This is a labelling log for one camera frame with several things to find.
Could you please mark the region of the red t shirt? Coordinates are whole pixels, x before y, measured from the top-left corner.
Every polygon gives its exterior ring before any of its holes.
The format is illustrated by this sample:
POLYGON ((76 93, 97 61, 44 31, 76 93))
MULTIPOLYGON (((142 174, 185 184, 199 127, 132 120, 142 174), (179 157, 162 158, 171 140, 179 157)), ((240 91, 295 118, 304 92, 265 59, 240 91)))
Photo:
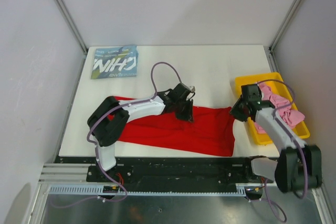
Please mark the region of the red t shirt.
POLYGON ((193 122, 174 113, 147 116, 125 126, 119 141, 163 147, 213 156, 231 157, 234 152, 234 117, 230 107, 193 107, 193 122))

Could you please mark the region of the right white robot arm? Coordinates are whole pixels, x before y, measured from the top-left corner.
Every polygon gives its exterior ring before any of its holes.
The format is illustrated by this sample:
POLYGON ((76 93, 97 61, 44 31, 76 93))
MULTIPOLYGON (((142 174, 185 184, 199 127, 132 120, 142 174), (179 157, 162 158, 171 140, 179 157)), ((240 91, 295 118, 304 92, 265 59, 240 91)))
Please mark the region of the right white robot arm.
POLYGON ((292 192, 305 198, 309 189, 322 185, 322 155, 316 145, 302 140, 281 118, 271 101, 262 99, 258 84, 241 87, 241 95, 232 107, 234 119, 248 119, 260 125, 275 145, 279 158, 249 157, 250 165, 242 169, 243 179, 254 183, 260 177, 270 179, 283 193, 292 192))

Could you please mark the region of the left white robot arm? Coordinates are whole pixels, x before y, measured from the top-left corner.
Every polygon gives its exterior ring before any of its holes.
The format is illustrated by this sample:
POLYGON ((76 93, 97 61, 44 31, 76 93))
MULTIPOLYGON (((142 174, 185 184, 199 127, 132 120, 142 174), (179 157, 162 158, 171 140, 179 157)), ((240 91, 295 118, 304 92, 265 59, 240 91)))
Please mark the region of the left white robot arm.
POLYGON ((194 86, 179 83, 174 89, 157 92, 144 100, 105 98, 87 120, 87 141, 95 145, 96 161, 100 165, 98 176, 105 182, 115 178, 115 143, 128 123, 168 113, 174 113, 178 120, 193 122, 194 95, 194 86))

